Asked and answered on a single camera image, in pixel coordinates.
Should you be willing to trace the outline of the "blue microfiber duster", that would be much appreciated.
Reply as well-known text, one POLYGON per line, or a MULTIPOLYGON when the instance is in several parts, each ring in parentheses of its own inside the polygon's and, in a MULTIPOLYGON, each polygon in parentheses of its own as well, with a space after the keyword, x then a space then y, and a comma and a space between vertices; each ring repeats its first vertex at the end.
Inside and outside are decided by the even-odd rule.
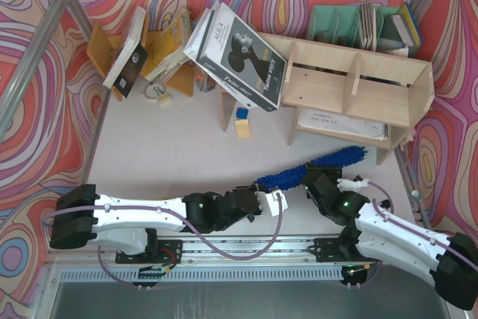
POLYGON ((280 173, 260 177, 255 183, 267 190, 279 188, 287 191, 300 186, 309 170, 319 170, 332 179, 339 179, 345 167, 364 160, 366 154, 363 146, 348 146, 280 173))

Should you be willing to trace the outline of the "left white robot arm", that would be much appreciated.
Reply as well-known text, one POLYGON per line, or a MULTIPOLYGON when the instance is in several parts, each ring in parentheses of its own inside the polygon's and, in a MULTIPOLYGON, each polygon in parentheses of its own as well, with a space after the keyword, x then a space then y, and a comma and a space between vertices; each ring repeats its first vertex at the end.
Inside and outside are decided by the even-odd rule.
POLYGON ((147 252, 152 233, 221 232, 261 214, 258 185, 241 186, 223 195, 191 193, 163 200, 120 199, 98 194, 93 184, 80 185, 56 202, 49 246, 73 250, 96 244, 127 255, 147 252))

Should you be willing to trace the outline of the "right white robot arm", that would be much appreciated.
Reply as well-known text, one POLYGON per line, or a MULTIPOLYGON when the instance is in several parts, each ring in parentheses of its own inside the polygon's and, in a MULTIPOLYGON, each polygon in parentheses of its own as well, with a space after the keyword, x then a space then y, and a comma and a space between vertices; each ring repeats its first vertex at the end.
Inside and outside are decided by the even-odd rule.
POLYGON ((477 246, 467 235, 447 235, 394 214, 390 196, 383 203, 361 189, 369 179, 342 179, 341 168, 307 164, 301 183, 319 212, 341 226, 332 239, 315 239, 318 262, 380 261, 430 284, 449 304, 470 311, 477 301, 477 246))

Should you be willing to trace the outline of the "light wooden bookshelf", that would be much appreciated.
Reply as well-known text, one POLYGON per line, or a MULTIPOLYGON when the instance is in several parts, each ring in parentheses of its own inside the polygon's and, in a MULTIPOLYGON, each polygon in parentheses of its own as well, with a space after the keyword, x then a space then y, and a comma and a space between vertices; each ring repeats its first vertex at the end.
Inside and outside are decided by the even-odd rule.
POLYGON ((288 59, 283 106, 293 107, 296 115, 308 108, 387 125, 386 140, 320 131, 376 147, 377 164, 406 139, 435 97, 429 61, 274 34, 261 36, 288 59))

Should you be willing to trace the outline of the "spiral notebook with handwriting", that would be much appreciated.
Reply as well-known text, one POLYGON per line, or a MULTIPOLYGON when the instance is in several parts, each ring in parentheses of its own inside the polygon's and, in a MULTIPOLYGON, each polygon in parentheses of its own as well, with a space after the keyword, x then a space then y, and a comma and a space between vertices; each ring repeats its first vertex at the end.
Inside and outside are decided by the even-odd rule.
POLYGON ((297 124, 304 128, 350 134, 376 140, 386 140, 388 138, 388 126, 384 123, 307 108, 300 111, 297 124))

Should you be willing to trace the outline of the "yellow sticky note pad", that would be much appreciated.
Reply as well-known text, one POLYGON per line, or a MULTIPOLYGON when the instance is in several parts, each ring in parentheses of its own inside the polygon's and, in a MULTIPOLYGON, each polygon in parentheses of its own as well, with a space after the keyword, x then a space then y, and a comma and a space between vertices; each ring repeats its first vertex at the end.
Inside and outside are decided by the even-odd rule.
POLYGON ((236 134, 239 139, 251 138, 251 130, 249 126, 249 120, 236 120, 235 121, 236 134))

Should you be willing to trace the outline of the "small blue block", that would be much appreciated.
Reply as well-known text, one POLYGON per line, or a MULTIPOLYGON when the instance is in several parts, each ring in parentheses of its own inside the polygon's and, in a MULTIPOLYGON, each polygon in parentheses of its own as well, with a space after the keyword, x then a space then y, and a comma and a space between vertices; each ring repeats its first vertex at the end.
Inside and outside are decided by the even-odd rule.
POLYGON ((246 108, 237 108, 236 118, 238 120, 246 120, 249 114, 249 110, 246 108))

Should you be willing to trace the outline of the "gold binder clip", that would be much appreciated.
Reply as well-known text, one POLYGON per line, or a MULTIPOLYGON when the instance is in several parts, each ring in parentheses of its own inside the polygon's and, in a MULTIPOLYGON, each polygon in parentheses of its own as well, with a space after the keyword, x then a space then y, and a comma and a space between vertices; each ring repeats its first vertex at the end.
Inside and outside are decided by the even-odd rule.
POLYGON ((161 90, 160 88, 156 88, 155 91, 157 93, 156 101, 159 104, 163 105, 171 101, 172 97, 167 91, 161 90))

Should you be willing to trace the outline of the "pencil cup with pens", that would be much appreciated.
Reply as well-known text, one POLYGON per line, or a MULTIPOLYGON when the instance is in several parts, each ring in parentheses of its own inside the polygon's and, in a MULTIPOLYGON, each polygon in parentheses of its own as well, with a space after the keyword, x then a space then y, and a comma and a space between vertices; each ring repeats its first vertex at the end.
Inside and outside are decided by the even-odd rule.
POLYGON ((208 73, 201 69, 195 71, 193 79, 197 90, 203 93, 211 92, 215 89, 217 84, 216 81, 208 73))

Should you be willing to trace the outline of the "black white Twins story book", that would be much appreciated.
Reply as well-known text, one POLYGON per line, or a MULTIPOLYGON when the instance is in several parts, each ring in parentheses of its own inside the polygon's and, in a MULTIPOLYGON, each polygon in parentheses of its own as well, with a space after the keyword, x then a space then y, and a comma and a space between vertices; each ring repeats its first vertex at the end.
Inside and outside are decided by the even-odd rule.
POLYGON ((244 107, 279 108, 287 60, 226 4, 204 11, 184 54, 244 107))

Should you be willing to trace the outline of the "teal file organizer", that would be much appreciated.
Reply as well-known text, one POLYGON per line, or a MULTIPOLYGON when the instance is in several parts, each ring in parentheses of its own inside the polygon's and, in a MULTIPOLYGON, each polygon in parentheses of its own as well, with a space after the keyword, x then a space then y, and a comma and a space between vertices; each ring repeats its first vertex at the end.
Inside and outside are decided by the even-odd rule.
POLYGON ((362 5, 315 5, 306 39, 332 45, 413 57, 394 26, 391 15, 398 7, 362 5))

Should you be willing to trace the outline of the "yellow books stack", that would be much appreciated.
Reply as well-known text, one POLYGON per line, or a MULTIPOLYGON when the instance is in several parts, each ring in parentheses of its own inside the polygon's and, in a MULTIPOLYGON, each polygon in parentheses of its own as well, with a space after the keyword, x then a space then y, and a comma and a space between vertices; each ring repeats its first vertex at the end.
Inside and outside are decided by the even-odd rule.
POLYGON ((183 51, 191 33, 190 12, 182 8, 159 35, 148 39, 149 56, 143 77, 149 82, 164 83, 187 60, 183 51))

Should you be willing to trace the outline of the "white black paperback book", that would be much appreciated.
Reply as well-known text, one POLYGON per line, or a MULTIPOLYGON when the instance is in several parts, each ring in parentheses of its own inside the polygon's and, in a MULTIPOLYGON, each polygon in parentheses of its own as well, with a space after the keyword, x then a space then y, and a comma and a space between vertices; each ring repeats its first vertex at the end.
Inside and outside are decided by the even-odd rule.
POLYGON ((125 98, 128 97, 148 57, 145 46, 141 45, 146 10, 136 6, 121 39, 115 45, 111 67, 103 81, 108 88, 115 88, 125 98))

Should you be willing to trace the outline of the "blue yellow book in organizer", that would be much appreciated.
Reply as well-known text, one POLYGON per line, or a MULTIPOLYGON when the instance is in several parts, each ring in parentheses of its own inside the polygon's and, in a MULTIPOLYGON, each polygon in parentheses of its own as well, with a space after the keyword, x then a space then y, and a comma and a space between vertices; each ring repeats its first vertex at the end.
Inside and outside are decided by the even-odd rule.
POLYGON ((391 15, 391 19, 401 40, 408 46, 410 55, 415 55, 422 45, 423 37, 409 5, 407 3, 400 5, 398 11, 391 15))

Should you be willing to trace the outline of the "orange wooden book rack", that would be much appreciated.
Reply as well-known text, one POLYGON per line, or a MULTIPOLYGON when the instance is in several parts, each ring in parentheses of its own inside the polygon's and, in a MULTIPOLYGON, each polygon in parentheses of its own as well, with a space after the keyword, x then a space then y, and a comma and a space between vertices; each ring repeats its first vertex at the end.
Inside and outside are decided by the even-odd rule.
MULTIPOLYGON (((141 40, 141 45, 146 46, 148 45, 148 39, 151 36, 159 35, 162 31, 150 31, 149 30, 149 23, 150 23, 150 15, 146 14, 145 23, 144 23, 144 30, 143 30, 143 37, 141 40)), ((103 81, 108 73, 108 70, 111 67, 112 62, 112 54, 116 44, 121 39, 122 34, 108 36, 100 24, 95 24, 93 27, 93 33, 90 38, 90 42, 87 46, 87 55, 93 62, 95 68, 99 71, 100 76, 103 77, 103 81)), ((164 85, 167 88, 172 90, 178 91, 186 96, 191 97, 193 95, 193 68, 191 65, 188 65, 187 62, 189 58, 178 68, 173 71, 173 74, 164 82, 159 83, 156 81, 149 82, 153 84, 164 85)), ((143 78, 144 73, 143 65, 142 70, 137 78, 143 78)), ((115 88, 108 88, 113 91, 115 97, 118 100, 125 99, 124 96, 120 94, 120 92, 115 88)))

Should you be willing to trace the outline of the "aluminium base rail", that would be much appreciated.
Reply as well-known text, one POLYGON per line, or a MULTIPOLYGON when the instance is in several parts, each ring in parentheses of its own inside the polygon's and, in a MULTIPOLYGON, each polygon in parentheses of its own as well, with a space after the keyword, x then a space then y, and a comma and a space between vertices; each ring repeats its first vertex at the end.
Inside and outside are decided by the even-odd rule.
MULTIPOLYGON (((269 239, 260 236, 211 237, 212 250, 194 236, 166 236, 159 239, 153 260, 134 258, 120 250, 89 244, 77 250, 49 250, 49 259, 66 262, 62 279, 67 282, 105 282, 119 279, 135 285, 159 282, 219 281, 353 281, 370 277, 380 261, 318 262, 313 251, 313 235, 284 235, 266 250, 269 239)), ((320 236, 319 239, 332 239, 320 236)))

